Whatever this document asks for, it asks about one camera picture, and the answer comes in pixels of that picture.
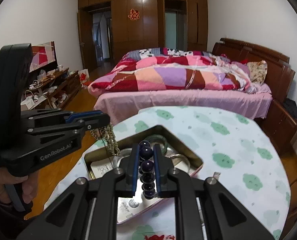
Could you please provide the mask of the person's left hand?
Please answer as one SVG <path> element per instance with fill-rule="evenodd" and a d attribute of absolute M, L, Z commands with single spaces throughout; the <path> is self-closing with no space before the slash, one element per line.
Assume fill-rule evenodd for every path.
<path fill-rule="evenodd" d="M 38 189 L 38 174 L 36 171 L 25 177 L 14 177 L 11 175 L 6 168 L 0 168 L 0 202 L 8 204 L 11 199 L 6 192 L 6 184 L 22 184 L 22 198 L 26 204 L 32 202 L 32 200 L 37 196 Z"/>

